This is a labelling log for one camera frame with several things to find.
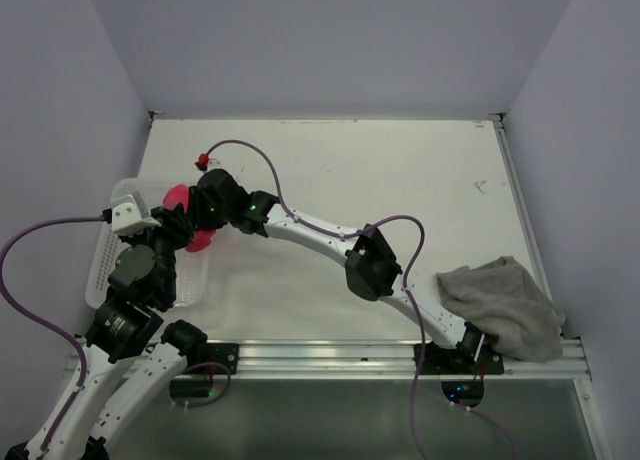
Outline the pink towel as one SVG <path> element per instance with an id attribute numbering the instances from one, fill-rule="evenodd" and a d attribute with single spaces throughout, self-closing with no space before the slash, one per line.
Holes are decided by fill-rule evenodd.
<path id="1" fill-rule="evenodd" d="M 186 252 L 201 252 L 211 245 L 216 230 L 205 229 L 196 225 L 195 203 L 191 199 L 190 188 L 187 185 L 178 184 L 171 187 L 162 200 L 162 206 L 169 210 L 175 210 L 178 206 L 181 206 L 193 227 L 194 233 L 191 242 L 185 247 Z"/>

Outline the clear plastic basket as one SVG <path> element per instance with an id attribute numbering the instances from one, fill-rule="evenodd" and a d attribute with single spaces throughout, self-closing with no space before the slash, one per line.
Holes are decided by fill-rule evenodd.
<path id="1" fill-rule="evenodd" d="M 175 185 L 124 179 L 114 187 L 110 202 L 139 192 L 151 211 L 162 206 L 165 194 Z M 143 310 L 165 312 L 175 306 L 194 305 L 204 298 L 209 261 L 206 251 L 189 253 L 184 248 L 176 252 L 175 265 L 163 265 L 149 247 L 132 247 L 111 232 L 110 207 L 105 217 L 107 222 L 101 229 L 85 291 L 90 307 L 97 309 L 106 301 L 121 300 Z"/>

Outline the grey towel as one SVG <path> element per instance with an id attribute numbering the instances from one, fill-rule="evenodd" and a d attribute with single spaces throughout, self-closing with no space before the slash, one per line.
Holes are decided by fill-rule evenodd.
<path id="1" fill-rule="evenodd" d="M 494 351 L 525 362 L 563 356 L 563 310 L 512 257 L 436 275 L 442 305 L 489 336 Z"/>

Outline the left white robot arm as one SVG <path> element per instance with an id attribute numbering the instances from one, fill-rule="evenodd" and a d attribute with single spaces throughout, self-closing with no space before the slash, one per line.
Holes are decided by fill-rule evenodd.
<path id="1" fill-rule="evenodd" d="M 184 207 L 145 211 L 127 200 L 105 210 L 101 219 L 128 246 L 82 338 L 29 311 L 7 287 L 1 289 L 14 310 L 64 338 L 79 356 L 44 425 L 31 440 L 11 447 L 9 459 L 107 459 L 125 429 L 176 375 L 197 372 L 207 363 L 206 334 L 177 321 L 163 329 L 143 365 L 129 371 L 162 329 L 161 313 L 176 300 L 176 253 L 194 236 Z"/>

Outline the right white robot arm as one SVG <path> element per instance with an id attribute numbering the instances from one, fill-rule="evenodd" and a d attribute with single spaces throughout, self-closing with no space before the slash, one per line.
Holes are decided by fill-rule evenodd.
<path id="1" fill-rule="evenodd" d="M 246 235 L 289 241 L 323 255 L 344 268 L 349 291 L 369 302 L 383 302 L 416 322 L 431 339 L 434 356 L 457 372 L 468 372 L 481 360 L 485 334 L 447 310 L 440 300 L 423 294 L 410 279 L 418 253 L 407 265 L 399 263 L 379 227 L 395 215 L 361 229 L 331 225 L 289 208 L 279 195 L 247 192 L 223 169 L 204 173 L 189 188 L 188 211 L 198 231 L 230 225 Z"/>

